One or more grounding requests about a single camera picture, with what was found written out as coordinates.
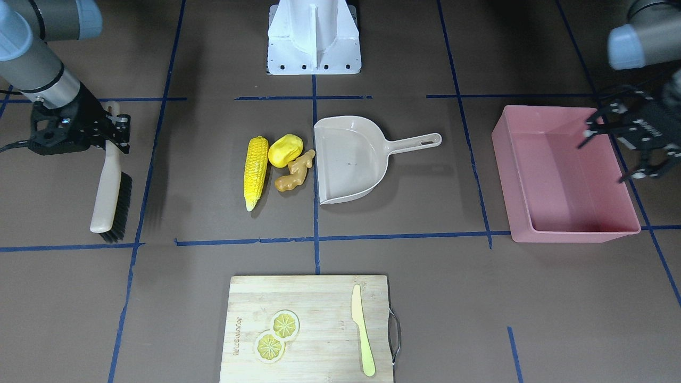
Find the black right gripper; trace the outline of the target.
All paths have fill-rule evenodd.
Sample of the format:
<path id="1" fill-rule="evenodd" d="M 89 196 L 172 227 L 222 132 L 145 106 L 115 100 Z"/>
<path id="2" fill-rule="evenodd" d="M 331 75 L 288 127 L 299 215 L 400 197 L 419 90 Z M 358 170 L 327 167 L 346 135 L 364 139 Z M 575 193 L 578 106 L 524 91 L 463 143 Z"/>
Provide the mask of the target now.
<path id="1" fill-rule="evenodd" d="M 124 154 L 130 151 L 131 117 L 121 113 L 118 102 L 102 104 L 85 86 L 74 100 L 49 109 L 43 98 L 32 103 L 29 150 L 39 155 L 56 155 L 105 149 L 113 143 Z"/>

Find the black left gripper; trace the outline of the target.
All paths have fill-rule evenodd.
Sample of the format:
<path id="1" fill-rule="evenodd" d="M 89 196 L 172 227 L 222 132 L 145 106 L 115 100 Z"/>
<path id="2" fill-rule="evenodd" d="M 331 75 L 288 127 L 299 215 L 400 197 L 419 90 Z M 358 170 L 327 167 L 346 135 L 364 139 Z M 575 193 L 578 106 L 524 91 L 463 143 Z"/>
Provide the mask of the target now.
<path id="1" fill-rule="evenodd" d="M 641 87 L 625 89 L 622 97 L 611 97 L 586 121 L 581 149 L 596 136 L 613 136 L 629 149 L 640 151 L 637 165 L 618 182 L 631 179 L 660 178 L 669 168 L 669 157 L 679 160 L 679 75 L 674 72 L 654 94 Z M 655 155 L 666 152 L 653 163 Z"/>

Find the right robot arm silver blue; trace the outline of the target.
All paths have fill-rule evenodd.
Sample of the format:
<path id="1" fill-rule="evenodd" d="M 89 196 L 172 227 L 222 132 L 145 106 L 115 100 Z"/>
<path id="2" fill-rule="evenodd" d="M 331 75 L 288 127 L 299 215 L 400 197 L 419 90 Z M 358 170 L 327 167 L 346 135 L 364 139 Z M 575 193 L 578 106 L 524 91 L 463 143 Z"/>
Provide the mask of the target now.
<path id="1" fill-rule="evenodd" d="M 95 1 L 2 1 L 2 78 L 32 102 L 30 136 L 2 146 L 56 155 L 109 146 L 129 153 L 131 117 L 99 99 L 66 68 L 51 41 L 97 37 Z"/>

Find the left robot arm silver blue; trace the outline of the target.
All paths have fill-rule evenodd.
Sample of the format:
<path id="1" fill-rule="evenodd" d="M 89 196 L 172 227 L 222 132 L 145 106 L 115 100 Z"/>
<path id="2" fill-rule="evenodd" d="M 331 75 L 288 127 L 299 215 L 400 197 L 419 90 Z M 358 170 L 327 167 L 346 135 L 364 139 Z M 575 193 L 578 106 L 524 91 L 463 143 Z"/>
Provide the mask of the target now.
<path id="1" fill-rule="evenodd" d="M 627 24 L 608 36 L 611 68 L 627 70 L 678 61 L 680 56 L 679 1 L 634 1 L 628 8 Z M 679 72 L 662 85 L 657 94 L 640 85 L 623 85 L 609 95 L 607 103 L 586 119 L 584 140 L 579 147 L 601 134 L 616 137 L 637 151 L 638 163 L 620 177 L 660 178 L 679 165 L 680 90 Z"/>

